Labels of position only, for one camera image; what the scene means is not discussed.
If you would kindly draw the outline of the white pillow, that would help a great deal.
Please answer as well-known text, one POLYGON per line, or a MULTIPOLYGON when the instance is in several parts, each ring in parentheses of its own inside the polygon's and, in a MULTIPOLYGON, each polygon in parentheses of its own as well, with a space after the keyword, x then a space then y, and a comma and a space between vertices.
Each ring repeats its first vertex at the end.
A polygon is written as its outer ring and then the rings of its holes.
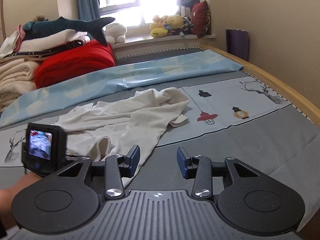
POLYGON ((66 29, 49 35, 43 38, 34 38, 31 40, 25 40, 21 43, 20 49, 18 52, 27 53, 27 52, 37 52, 43 51, 51 48, 55 48, 64 44, 67 44, 71 41, 81 40, 89 42, 91 39, 87 35, 87 32, 76 31, 73 29, 66 29))

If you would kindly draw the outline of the grey printed bed cover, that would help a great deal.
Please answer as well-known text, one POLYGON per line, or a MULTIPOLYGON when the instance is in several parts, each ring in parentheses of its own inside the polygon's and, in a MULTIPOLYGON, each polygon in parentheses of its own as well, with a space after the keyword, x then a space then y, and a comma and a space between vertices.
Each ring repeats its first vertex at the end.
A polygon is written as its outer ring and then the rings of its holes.
POLYGON ((22 173, 21 145, 27 123, 56 123, 77 106, 116 102, 150 88, 175 87, 189 98, 189 122, 169 126, 128 190, 191 189, 176 162, 177 148, 213 161, 233 156, 296 190, 304 200, 305 226, 319 209, 319 127, 289 100, 244 72, 207 75, 124 90, 76 106, 1 127, 1 185, 22 173))

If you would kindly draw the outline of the white pink folded clothes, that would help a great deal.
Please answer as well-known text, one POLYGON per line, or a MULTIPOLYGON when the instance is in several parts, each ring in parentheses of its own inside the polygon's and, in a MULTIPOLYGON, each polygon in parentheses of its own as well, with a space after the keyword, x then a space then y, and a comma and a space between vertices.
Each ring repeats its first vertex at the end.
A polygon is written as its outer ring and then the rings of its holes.
POLYGON ((7 37, 1 45, 1 59, 14 52, 18 52, 24 37, 25 31, 23 30, 22 25, 19 25, 17 30, 14 31, 10 37, 7 37))

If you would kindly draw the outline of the dark patterned folded cloth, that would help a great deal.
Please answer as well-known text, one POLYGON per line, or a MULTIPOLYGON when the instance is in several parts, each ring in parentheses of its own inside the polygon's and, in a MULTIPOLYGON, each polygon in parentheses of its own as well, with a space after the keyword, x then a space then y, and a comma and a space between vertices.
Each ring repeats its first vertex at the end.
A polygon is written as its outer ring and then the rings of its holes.
POLYGON ((4 58, 1 59, 1 61, 10 61, 15 59, 31 59, 31 60, 39 60, 45 59, 47 57, 53 56, 55 54, 58 54, 60 52, 64 52, 70 49, 78 48, 81 46, 86 45, 90 41, 90 38, 88 36, 81 37, 79 39, 76 39, 74 41, 70 41, 66 44, 45 49, 42 51, 31 51, 31 52, 16 52, 11 53, 4 58))

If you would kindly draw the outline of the white small garment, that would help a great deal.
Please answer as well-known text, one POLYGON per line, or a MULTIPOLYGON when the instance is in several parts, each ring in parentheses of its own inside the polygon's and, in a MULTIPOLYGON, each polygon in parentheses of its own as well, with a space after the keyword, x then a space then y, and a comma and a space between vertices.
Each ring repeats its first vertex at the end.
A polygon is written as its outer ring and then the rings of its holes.
POLYGON ((138 145, 139 172, 167 127, 189 122, 183 114, 188 103, 189 98, 177 88, 151 88, 116 102, 77 106, 59 116, 56 125, 67 132, 68 152, 89 156, 93 161, 126 155, 138 145))

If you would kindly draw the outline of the window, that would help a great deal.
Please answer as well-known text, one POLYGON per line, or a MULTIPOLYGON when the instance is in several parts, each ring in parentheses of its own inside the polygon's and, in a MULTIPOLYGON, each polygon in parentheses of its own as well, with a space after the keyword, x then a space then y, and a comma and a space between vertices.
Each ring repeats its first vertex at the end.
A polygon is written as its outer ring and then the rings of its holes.
POLYGON ((99 0, 101 17, 113 17, 126 27, 152 23, 154 16, 174 15, 177 0, 99 0))

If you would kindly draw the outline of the dark red cushion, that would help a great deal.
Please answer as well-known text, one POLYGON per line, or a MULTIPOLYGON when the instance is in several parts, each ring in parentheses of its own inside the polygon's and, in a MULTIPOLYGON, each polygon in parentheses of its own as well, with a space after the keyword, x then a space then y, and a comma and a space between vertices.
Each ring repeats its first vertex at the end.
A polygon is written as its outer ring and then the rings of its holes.
POLYGON ((191 11, 191 23, 193 24, 192 33, 197 38, 206 36, 210 26, 210 9, 206 0, 194 4, 191 11))

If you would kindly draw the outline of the red folded blanket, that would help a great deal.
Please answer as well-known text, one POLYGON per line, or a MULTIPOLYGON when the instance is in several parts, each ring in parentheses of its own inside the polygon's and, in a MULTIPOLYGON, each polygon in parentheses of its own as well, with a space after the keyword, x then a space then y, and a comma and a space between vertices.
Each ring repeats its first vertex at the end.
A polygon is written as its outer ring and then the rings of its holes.
POLYGON ((37 88, 48 87, 97 70, 114 67, 112 48, 96 40, 45 59, 35 72, 37 88))

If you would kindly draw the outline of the purple bag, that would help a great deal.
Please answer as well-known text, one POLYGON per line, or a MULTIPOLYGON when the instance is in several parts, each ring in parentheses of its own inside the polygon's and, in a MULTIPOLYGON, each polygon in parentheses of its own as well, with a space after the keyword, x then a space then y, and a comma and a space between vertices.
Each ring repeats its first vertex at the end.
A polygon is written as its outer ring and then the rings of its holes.
POLYGON ((249 32, 243 29, 226 29, 227 52, 245 61, 249 60, 249 32))

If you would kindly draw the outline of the wooden bed frame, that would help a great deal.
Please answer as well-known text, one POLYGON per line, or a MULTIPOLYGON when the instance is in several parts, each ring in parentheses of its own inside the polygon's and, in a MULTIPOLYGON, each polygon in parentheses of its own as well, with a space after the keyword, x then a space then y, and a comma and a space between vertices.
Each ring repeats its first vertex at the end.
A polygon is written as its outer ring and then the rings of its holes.
POLYGON ((210 49, 234 62, 237 62, 243 65, 244 72, 248 73, 249 75, 257 78, 261 82, 263 82, 268 87, 272 88, 280 95, 284 96, 289 102, 291 102, 298 110, 300 110, 303 114, 306 115, 307 118, 310 119, 315 125, 319 126, 320 122, 320 114, 319 109, 307 98, 302 96, 299 92, 294 90, 292 87, 284 83, 283 81, 279 80, 278 78, 274 77, 270 73, 260 69, 259 67, 237 57, 230 53, 227 53, 221 49, 201 44, 200 47, 204 50, 210 49))

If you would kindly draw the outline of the white plush toy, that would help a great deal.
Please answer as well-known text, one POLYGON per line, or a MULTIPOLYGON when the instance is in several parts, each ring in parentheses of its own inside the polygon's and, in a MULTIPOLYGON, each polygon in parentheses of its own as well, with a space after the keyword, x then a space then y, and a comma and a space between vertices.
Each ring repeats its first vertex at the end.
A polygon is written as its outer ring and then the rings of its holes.
POLYGON ((127 27, 120 23, 111 23, 105 27, 105 38, 110 45, 125 43, 127 27))

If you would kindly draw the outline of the light blue patterned sheet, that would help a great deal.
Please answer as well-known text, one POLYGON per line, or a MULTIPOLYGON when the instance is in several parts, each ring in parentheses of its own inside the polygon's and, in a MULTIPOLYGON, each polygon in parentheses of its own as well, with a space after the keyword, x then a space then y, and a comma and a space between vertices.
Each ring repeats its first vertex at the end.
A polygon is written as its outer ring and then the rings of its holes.
POLYGON ((210 49, 185 48, 130 55, 118 65, 81 75, 20 96, 1 114, 7 127, 124 90, 243 68, 210 49))

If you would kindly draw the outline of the yellow plush toys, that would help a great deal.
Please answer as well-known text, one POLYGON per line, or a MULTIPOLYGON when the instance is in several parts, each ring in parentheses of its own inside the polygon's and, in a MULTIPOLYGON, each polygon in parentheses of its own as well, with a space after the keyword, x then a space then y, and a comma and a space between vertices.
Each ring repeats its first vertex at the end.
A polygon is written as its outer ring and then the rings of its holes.
POLYGON ((153 38, 162 38, 170 35, 184 36, 184 19, 180 15, 159 17, 156 15, 150 24, 150 35, 153 38))

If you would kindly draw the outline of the cream folded blanket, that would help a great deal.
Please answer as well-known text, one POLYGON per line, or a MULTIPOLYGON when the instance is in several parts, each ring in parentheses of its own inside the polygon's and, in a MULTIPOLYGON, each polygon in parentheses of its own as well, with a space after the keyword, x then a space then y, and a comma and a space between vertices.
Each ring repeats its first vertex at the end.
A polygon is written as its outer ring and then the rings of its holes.
POLYGON ((21 95, 36 89, 35 72, 40 63, 17 59, 1 65, 1 112, 21 95))

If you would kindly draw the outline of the dark teal shark plush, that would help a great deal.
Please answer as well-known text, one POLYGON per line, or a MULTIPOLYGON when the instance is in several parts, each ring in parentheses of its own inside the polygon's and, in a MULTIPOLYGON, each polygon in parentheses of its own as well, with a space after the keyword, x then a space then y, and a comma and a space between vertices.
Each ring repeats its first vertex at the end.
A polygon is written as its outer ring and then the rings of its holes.
POLYGON ((96 18, 91 21, 69 20, 59 17, 54 21, 28 22, 22 28, 25 32, 25 40, 43 38, 57 34, 66 29, 72 29, 78 32, 87 32, 100 44, 107 46, 103 27, 115 21, 113 17, 96 18))

